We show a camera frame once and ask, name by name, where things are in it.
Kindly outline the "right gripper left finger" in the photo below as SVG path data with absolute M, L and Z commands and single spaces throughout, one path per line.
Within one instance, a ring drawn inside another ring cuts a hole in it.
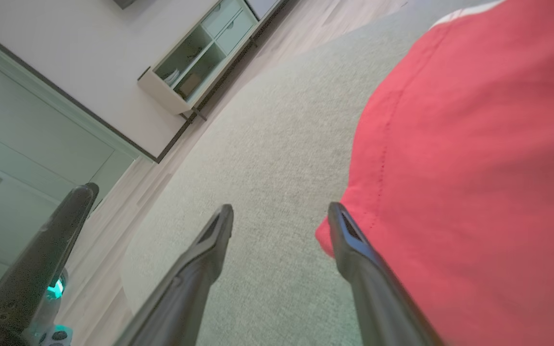
M 234 211 L 220 206 L 123 331 L 117 346 L 193 346 L 222 272 Z

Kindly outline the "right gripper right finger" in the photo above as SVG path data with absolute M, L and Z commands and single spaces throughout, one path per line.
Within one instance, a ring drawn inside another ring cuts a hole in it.
M 441 346 L 443 341 L 340 202 L 327 219 L 337 270 L 352 289 L 365 346 Z

